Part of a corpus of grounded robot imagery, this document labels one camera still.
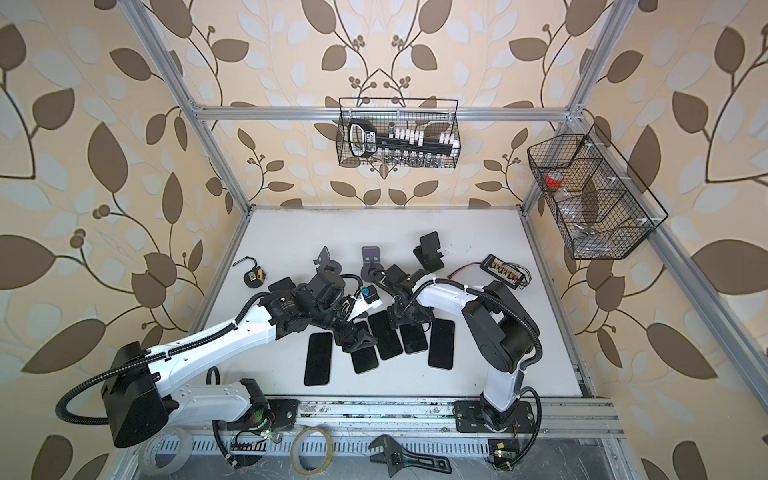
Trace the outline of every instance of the wire mesh basket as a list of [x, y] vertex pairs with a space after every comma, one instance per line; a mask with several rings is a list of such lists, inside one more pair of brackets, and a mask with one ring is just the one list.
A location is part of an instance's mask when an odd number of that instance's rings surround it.
[[[599, 148], [603, 136], [562, 134], [528, 149], [528, 163], [565, 246], [575, 260], [621, 260], [669, 216], [627, 162], [617, 171]], [[633, 194], [647, 193], [659, 207]]]
[[455, 168], [457, 108], [457, 100], [442, 98], [340, 98], [339, 165]]

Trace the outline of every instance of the smartphone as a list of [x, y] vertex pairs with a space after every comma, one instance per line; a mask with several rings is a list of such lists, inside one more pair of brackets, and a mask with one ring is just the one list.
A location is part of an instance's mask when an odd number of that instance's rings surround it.
[[[371, 333], [371, 330], [368, 328], [368, 323], [365, 320], [355, 322], [355, 327], [357, 327], [357, 331], [365, 330], [366, 332]], [[376, 358], [376, 351], [372, 346], [357, 350], [356, 352], [351, 352], [349, 355], [352, 357], [352, 367], [358, 375], [373, 370], [379, 366], [379, 359]]]
[[400, 336], [402, 336], [402, 346], [406, 353], [418, 353], [428, 349], [427, 336], [424, 334], [421, 324], [401, 325]]
[[428, 364], [436, 369], [453, 369], [453, 340], [456, 324], [452, 320], [434, 319], [429, 337]]
[[379, 341], [376, 349], [382, 360], [389, 360], [402, 353], [400, 337], [397, 336], [397, 330], [389, 327], [389, 314], [386, 311], [374, 313], [368, 317], [368, 323], [371, 333]]
[[333, 352], [333, 334], [313, 333], [310, 345], [306, 349], [304, 367], [304, 385], [328, 385], [331, 380], [331, 353]]

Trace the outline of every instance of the clear tape roll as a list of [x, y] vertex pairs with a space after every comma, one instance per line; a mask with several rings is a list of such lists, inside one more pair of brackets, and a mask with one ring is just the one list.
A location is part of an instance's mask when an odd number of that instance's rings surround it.
[[[158, 467], [156, 462], [157, 452], [160, 451], [163, 442], [174, 435], [179, 439], [176, 456], [174, 456], [174, 459], [171, 460], [168, 465]], [[145, 475], [169, 475], [174, 473], [183, 467], [190, 456], [192, 456], [193, 444], [192, 434], [185, 429], [170, 427], [169, 429], [160, 430], [159, 433], [147, 440], [141, 447], [141, 452], [139, 453], [139, 470]]]
[[[296, 446], [300, 445], [304, 440], [304, 437], [308, 436], [312, 432], [318, 432], [323, 437], [325, 437], [326, 444], [328, 445], [328, 451], [326, 452], [326, 457], [323, 460], [323, 463], [320, 464], [319, 467], [315, 468], [314, 470], [307, 470], [301, 466], [301, 463], [299, 462], [299, 449], [297, 449]], [[331, 435], [328, 435], [328, 432], [318, 427], [311, 427], [302, 430], [302, 432], [296, 436], [296, 438], [293, 440], [293, 444], [290, 446], [290, 464], [293, 465], [293, 469], [299, 472], [301, 475], [310, 476], [322, 473], [326, 468], [328, 468], [328, 465], [331, 464], [331, 459], [333, 459], [333, 442], [331, 442]]]

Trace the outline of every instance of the white table surface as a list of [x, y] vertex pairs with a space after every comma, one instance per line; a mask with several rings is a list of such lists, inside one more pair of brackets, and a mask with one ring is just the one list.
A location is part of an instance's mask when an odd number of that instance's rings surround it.
[[[360, 275], [362, 247], [381, 249], [385, 268], [396, 263], [406, 273], [420, 268], [413, 255], [422, 235], [437, 230], [445, 254], [445, 277], [469, 262], [482, 261], [488, 253], [520, 263], [533, 273], [531, 285], [515, 295], [538, 324], [544, 350], [540, 362], [528, 369], [525, 385], [542, 396], [581, 396], [558, 324], [517, 210], [256, 210], [235, 259], [255, 257], [267, 274], [267, 284], [290, 276], [298, 284], [315, 273], [313, 259], [323, 246], [342, 265], [342, 273]], [[232, 268], [211, 311], [207, 326], [235, 317], [243, 304], [266, 286], [252, 290], [243, 282], [250, 261]], [[478, 266], [454, 277], [468, 285], [493, 280]], [[356, 287], [347, 283], [347, 293]], [[392, 301], [381, 293], [385, 306]], [[381, 361], [379, 367], [355, 374], [352, 359], [334, 344], [330, 383], [304, 386], [307, 343], [315, 326], [291, 333], [269, 345], [258, 346], [219, 365], [222, 382], [254, 378], [267, 395], [308, 396], [476, 396], [485, 386], [488, 364], [480, 355], [463, 317], [435, 311], [438, 318], [456, 324], [452, 370], [427, 365], [428, 351], [405, 353]]]

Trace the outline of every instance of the cable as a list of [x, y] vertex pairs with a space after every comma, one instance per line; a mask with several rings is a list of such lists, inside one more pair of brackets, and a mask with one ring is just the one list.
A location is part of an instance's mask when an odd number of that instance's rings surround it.
[[56, 416], [67, 423], [74, 423], [75, 425], [109, 425], [109, 419], [107, 417], [87, 417], [82, 415], [76, 415], [70, 412], [69, 410], [67, 410], [67, 405], [69, 404], [69, 402], [72, 401], [74, 397], [80, 395], [85, 390], [90, 389], [92, 386], [98, 385], [99, 383], [107, 379], [110, 379], [113, 376], [118, 376], [122, 373], [130, 372], [133, 369], [144, 367], [158, 360], [169, 359], [173, 355], [177, 355], [178, 353], [195, 349], [198, 346], [205, 345], [206, 343], [210, 343], [216, 339], [221, 338], [222, 336], [226, 335], [227, 333], [237, 328], [237, 325], [239, 325], [240, 322], [243, 321], [243, 318], [245, 317], [246, 313], [248, 313], [248, 310], [250, 310], [250, 307], [259, 298], [262, 298], [267, 295], [269, 295], [269, 293], [259, 292], [256, 295], [252, 296], [250, 299], [248, 299], [246, 304], [243, 306], [243, 309], [240, 311], [240, 313], [237, 314], [237, 317], [235, 317], [234, 323], [228, 323], [223, 329], [215, 333], [211, 333], [209, 336], [205, 336], [204, 338], [197, 339], [193, 342], [189, 342], [184, 345], [179, 345], [177, 347], [169, 349], [167, 352], [155, 353], [154, 355], [144, 357], [143, 359], [139, 359], [133, 362], [128, 362], [122, 366], [109, 369], [106, 372], [99, 373], [98, 375], [93, 376], [88, 380], [85, 380], [83, 383], [81, 383], [78, 386], [75, 386], [69, 392], [66, 392], [64, 396], [62, 396], [59, 399], [58, 403], [56, 403], [56, 408], [55, 408]]
[[450, 285], [450, 286], [453, 286], [453, 287], [458, 288], [460, 290], [463, 290], [466, 293], [470, 293], [472, 295], [477, 296], [478, 298], [482, 298], [482, 299], [484, 299], [484, 300], [486, 300], [486, 301], [488, 301], [490, 303], [493, 303], [498, 308], [500, 308], [504, 313], [506, 313], [511, 318], [513, 318], [517, 323], [519, 323], [523, 327], [525, 332], [528, 334], [528, 337], [530, 337], [531, 342], [533, 343], [533, 346], [534, 346], [534, 348], [536, 350], [536, 353], [532, 357], [529, 357], [529, 358], [527, 358], [527, 359], [525, 359], [525, 360], [520, 362], [520, 367], [519, 368], [521, 370], [525, 371], [530, 365], [533, 365], [534, 363], [536, 363], [539, 360], [541, 360], [541, 354], [542, 354], [541, 342], [538, 340], [538, 335], [536, 334], [535, 330], [533, 330], [533, 328], [531, 327], [531, 325], [528, 322], [526, 322], [524, 319], [520, 318], [515, 312], [512, 311], [511, 308], [509, 308], [509, 306], [506, 303], [502, 302], [498, 297], [490, 295], [490, 294], [488, 294], [486, 292], [483, 292], [481, 290], [477, 290], [477, 289], [474, 289], [474, 288], [471, 288], [471, 287], [467, 287], [467, 286], [462, 285], [461, 283], [456, 282], [454, 280], [447, 280], [445, 278], [436, 278], [432, 282], [427, 281], [427, 282], [422, 283], [421, 285], [419, 285], [419, 288], [417, 288], [416, 291], [413, 293], [413, 296], [411, 297], [411, 300], [408, 301], [406, 306], [402, 310], [400, 310], [400, 311], [398, 310], [398, 304], [399, 304], [399, 296], [398, 296], [397, 298], [395, 298], [395, 303], [394, 303], [394, 308], [393, 308], [395, 315], [397, 317], [404, 316], [406, 314], [406, 312], [408, 311], [408, 309], [411, 308], [411, 306], [413, 306], [413, 304], [416, 302], [416, 298], [419, 296], [419, 294], [422, 291], [424, 291], [424, 289], [426, 287], [428, 287], [430, 285], [435, 285], [435, 284]]

